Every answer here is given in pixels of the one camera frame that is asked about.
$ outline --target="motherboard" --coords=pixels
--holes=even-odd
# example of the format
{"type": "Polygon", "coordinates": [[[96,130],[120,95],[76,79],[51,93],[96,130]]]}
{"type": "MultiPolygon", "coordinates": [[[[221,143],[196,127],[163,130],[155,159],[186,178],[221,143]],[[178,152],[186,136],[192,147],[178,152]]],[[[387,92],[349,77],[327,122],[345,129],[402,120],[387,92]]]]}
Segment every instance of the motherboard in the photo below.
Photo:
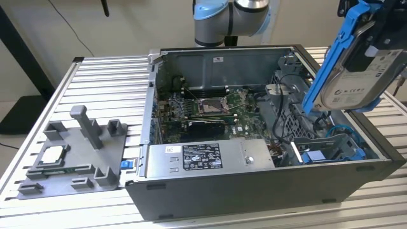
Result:
{"type": "Polygon", "coordinates": [[[158,102],[163,143],[263,138],[271,135],[261,116],[257,93],[243,87],[188,90],[158,102]]]}

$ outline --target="gray case frame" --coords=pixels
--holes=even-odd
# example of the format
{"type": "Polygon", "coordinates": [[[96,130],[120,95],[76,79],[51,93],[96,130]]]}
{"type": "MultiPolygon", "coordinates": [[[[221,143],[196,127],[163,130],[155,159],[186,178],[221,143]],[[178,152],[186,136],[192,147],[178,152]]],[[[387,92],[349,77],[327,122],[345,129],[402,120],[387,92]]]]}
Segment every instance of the gray case frame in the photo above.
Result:
{"type": "MultiPolygon", "coordinates": [[[[235,48],[261,47],[293,47],[309,65],[309,70],[318,72],[319,64],[301,45],[235,48]]],[[[162,52],[208,49],[231,50],[231,47],[171,49],[162,52]]],[[[342,202],[363,184],[383,180],[406,163],[366,116],[355,112],[350,112],[350,116],[387,159],[281,167],[239,174],[143,180],[148,166],[148,144],[143,145],[138,177],[126,183],[126,189],[143,218],[162,220],[199,217],[342,202]]]]}

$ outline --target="sticker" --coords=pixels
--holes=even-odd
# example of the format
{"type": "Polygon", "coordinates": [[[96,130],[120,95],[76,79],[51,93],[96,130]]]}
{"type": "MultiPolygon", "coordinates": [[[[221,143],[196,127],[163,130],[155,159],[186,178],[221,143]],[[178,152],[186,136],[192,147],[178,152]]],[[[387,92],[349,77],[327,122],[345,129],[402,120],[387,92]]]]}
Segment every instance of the sticker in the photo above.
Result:
{"type": "Polygon", "coordinates": [[[351,73],[345,70],[327,95],[326,104],[331,109],[358,106],[362,103],[402,51],[381,50],[363,72],[351,73]]]}
{"type": "Polygon", "coordinates": [[[219,144],[183,146],[184,170],[223,168],[219,144]]]}
{"type": "Polygon", "coordinates": [[[223,57],[214,57],[214,63],[223,62],[223,57]]]}
{"type": "Polygon", "coordinates": [[[166,146],[166,153],[180,153],[180,146],[166,146]]]}

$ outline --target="aluminum extrusion table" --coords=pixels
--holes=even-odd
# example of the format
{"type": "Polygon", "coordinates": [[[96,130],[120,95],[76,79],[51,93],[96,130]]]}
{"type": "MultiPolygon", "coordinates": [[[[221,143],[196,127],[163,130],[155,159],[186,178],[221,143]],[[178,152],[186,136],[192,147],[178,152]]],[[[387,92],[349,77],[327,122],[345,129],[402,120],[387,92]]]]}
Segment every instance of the aluminum extrusion table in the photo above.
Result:
{"type": "MultiPolygon", "coordinates": [[[[307,48],[319,64],[326,49],[307,48]]],[[[144,221],[126,189],[18,200],[16,190],[46,140],[42,132],[48,121],[79,126],[68,114],[75,104],[88,107],[88,117],[100,125],[116,118],[130,125],[123,157],[138,158],[147,84],[147,56],[86,58],[71,65],[0,180],[0,228],[407,228],[406,165],[386,180],[362,186],[342,203],[170,222],[144,221]]],[[[382,97],[366,116],[407,157],[407,109],[389,93],[382,97]]],[[[123,171],[122,186],[134,172],[123,171]]]]}

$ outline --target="motherboard chip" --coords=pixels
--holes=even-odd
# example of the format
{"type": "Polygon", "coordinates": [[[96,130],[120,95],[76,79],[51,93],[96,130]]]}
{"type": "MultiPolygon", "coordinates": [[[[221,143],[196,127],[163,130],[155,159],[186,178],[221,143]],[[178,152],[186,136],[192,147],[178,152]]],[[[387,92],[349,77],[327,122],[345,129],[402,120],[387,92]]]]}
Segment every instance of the motherboard chip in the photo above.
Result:
{"type": "Polygon", "coordinates": [[[223,105],[221,99],[202,99],[200,100],[200,111],[203,114],[222,113],[223,105]]]}

